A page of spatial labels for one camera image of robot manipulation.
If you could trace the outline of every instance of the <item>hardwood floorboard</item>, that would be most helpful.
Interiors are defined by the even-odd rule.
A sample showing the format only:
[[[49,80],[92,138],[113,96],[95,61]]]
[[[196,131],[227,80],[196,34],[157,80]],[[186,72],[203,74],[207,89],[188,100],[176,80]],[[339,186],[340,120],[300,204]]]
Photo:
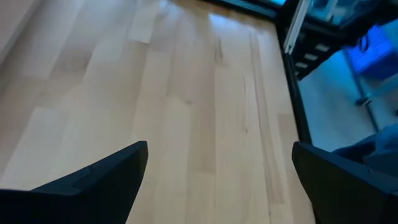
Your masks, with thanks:
[[[0,187],[138,140],[127,223],[314,223],[273,24],[196,0],[44,0],[0,69]]]
[[[0,63],[3,63],[41,0],[0,0]]]

